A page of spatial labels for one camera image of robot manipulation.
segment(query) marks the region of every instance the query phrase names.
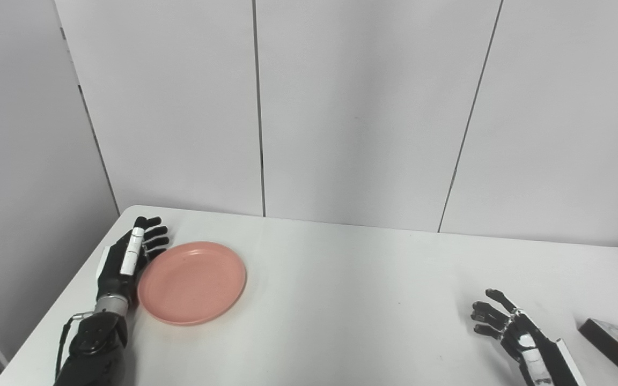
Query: white table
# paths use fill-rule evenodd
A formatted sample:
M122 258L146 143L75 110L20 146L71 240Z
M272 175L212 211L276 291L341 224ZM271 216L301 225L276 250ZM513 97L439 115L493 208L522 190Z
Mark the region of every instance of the white table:
M0 386L53 383L61 326L93 308L101 249L140 215L161 216L173 244L227 245L245 261L248 281L238 303L204 325L166 325L138 308L128 351L137 367L125 386L522 386L497 342L472 332L471 303L488 287L549 337L564 338L589 386L618 385L618 369L576 330L586 317L618 323L618 248L134 206Z

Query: black object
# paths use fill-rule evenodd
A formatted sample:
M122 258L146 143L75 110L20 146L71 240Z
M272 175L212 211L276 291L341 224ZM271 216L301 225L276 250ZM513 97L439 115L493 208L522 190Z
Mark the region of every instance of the black object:
M126 372L123 350L128 344L126 313L137 301L135 277L149 261L165 251L163 247L169 243L168 237L165 237L167 227L157 227L159 224L159 217L148 220L138 217L135 227L110 247L98 279L95 310L75 314L62 329L54 386L110 386L122 383ZM129 243L138 240L132 245L139 246L139 239L131 239L135 236L135 230L147 230L139 247L135 271L134 274L121 274ZM78 333L71 340L69 356L59 371L66 336L71 323L77 318L82 319Z
M613 335L610 326L618 327L589 318L578 330L618 367L618 335Z
M549 340L540 328L520 308L496 289L488 289L485 294L500 303L510 315L495 307L477 301L473 303L471 318L477 322L474 332L500 340L500 345L518 364L524 381L529 386L581 386L582 379L578 369L571 361L571 355L560 349L559 344Z

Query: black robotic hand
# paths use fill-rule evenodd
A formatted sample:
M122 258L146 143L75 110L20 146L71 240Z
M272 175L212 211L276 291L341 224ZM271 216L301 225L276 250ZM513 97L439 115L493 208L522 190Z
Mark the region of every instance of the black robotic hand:
M138 217L135 220L135 227L127 231L111 246L97 281L97 299L113 294L124 296L130 303L135 302L137 275L147 266L148 262L165 251L164 246L170 241L166 236L168 228L158 226L159 224L161 224L161 217L149 219ZM127 251L130 247L130 240L134 240L133 235L136 229L142 229L144 234L140 235L142 245L138 246L139 250L133 256L135 259L133 267L128 261L130 253L127 254Z
M138 217L133 229L108 250L97 281L94 311L78 313L64 325L56 359L54 386L110 386L122 382L126 371L123 350L128 344L126 314L136 301L136 274L165 251L167 227L160 217ZM61 367L66 335L73 320L81 320Z
M519 369L529 386L585 386L564 341L547 339L535 323L501 291L488 289L485 294L497 301L509 313L477 301L471 318L477 324L474 331L500 341L507 354L519 363Z

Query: orange object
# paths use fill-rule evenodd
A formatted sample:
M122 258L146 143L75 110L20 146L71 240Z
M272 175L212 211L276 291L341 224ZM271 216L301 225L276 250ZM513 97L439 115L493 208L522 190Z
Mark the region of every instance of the orange object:
M149 264L137 297L162 322L199 324L233 306L246 280L245 264L231 249L215 242L191 242L163 252Z

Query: white wall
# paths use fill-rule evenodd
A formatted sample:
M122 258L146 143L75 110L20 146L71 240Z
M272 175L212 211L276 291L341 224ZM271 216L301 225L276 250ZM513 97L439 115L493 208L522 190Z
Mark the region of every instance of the white wall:
M499 0L257 0L267 215L436 231Z
M16 352L115 218L53 3L0 0L5 356Z
M618 2L505 2L442 232L618 246Z
M459 154L498 0L258 0L263 170L251 2L57 5L120 208L435 231L460 155L442 232L618 245L618 2L507 0Z
M251 1L56 5L119 208L261 215Z

